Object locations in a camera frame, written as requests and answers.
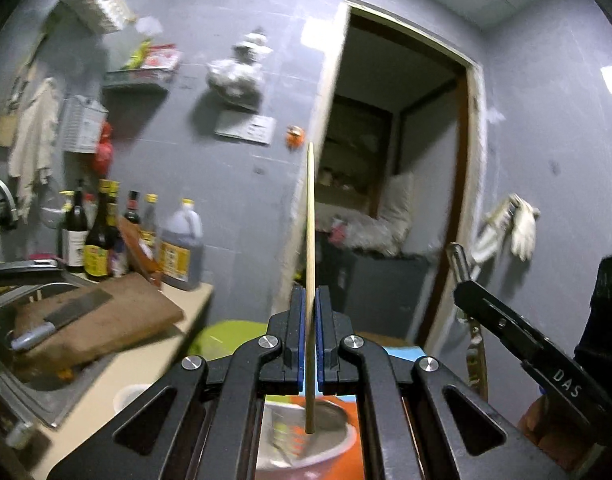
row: wooden cutting board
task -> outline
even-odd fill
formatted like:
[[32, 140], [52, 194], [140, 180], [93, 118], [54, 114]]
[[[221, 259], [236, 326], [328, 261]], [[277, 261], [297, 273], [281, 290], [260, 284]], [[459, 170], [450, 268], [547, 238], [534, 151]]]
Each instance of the wooden cutting board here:
[[15, 322], [15, 337], [40, 325], [46, 315], [68, 301], [95, 288], [102, 288], [112, 295], [112, 299], [66, 325], [35, 348], [17, 354], [14, 370], [20, 378], [31, 378], [90, 362], [160, 333], [183, 319], [182, 309], [168, 300], [156, 286], [133, 272], [20, 307]]

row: wooden skewer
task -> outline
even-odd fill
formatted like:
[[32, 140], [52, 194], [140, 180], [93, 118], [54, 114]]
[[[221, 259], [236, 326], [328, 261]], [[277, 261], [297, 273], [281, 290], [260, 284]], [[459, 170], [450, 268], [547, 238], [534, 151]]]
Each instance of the wooden skewer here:
[[315, 155], [308, 143], [306, 180], [306, 433], [315, 432]]

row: wine bottle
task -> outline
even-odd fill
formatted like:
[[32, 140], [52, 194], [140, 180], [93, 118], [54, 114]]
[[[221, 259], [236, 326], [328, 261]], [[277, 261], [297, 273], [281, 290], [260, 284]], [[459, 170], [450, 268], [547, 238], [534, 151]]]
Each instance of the wine bottle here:
[[86, 276], [99, 282], [110, 274], [112, 239], [108, 228], [108, 195], [100, 191], [97, 216], [86, 238], [84, 269]]
[[84, 270], [84, 244], [88, 235], [88, 221], [84, 210], [83, 181], [79, 181], [72, 205], [66, 212], [61, 231], [61, 251], [66, 268], [70, 272]]
[[117, 227], [117, 195], [119, 194], [119, 182], [108, 181], [108, 227], [110, 229], [110, 241], [113, 245], [121, 238]]

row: white glove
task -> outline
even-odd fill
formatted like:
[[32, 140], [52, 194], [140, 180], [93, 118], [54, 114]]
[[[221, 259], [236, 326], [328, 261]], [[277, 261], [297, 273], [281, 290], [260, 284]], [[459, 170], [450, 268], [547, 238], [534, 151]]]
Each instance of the white glove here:
[[512, 204], [512, 198], [514, 197], [508, 196], [500, 202], [486, 218], [486, 226], [470, 251], [470, 257], [475, 266], [481, 267], [499, 252], [511, 220], [508, 210]]
[[540, 212], [526, 200], [517, 198], [519, 203], [515, 210], [511, 251], [521, 261], [526, 262], [532, 258], [535, 250], [535, 218]]

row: wooden door frame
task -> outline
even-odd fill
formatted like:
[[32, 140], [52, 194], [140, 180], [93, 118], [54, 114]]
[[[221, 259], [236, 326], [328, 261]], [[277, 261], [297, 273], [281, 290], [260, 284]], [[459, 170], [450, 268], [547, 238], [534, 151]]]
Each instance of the wooden door frame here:
[[[344, 0], [340, 3], [333, 20], [327, 49], [324, 53], [324, 63], [319, 79], [317, 97], [307, 131], [308, 140], [314, 143], [315, 162], [318, 163], [321, 158], [328, 117], [335, 95], [343, 46], [352, 16], [370, 20], [370, 22], [377, 23], [382, 27], [388, 27], [394, 34], [404, 34], [411, 40], [419, 42], [420, 46], [433, 57], [440, 55], [448, 63], [457, 63], [464, 67], [465, 92], [468, 98], [467, 136], [465, 137], [464, 144], [464, 149], [467, 151], [465, 155], [466, 164], [462, 179], [461, 204], [459, 211], [454, 212], [456, 215], [454, 221], [455, 235], [452, 237], [453, 239], [447, 241], [457, 241], [468, 249], [471, 241], [476, 236], [477, 220], [480, 217], [483, 199], [484, 171], [486, 169], [486, 121], [484, 120], [483, 113], [486, 110], [486, 94], [484, 91], [483, 69], [481, 65], [474, 62], [454, 46], [430, 35], [414, 23], [410, 23], [386, 10], [359, 0]], [[291, 225], [288, 229], [287, 240], [281, 256], [280, 281], [273, 300], [273, 313], [286, 310], [289, 305], [292, 277], [297, 264], [298, 252], [303, 241], [306, 219], [306, 195], [304, 193], [305, 156], [301, 170], [291, 203]], [[437, 355], [448, 336], [449, 328], [454, 319], [453, 288], [454, 280], [450, 272], [445, 272], [440, 294], [437, 294], [438, 303], [434, 308], [429, 309], [424, 316], [427, 319], [425, 323], [429, 326], [429, 330], [427, 330], [427, 336], [419, 344], [429, 354]]]

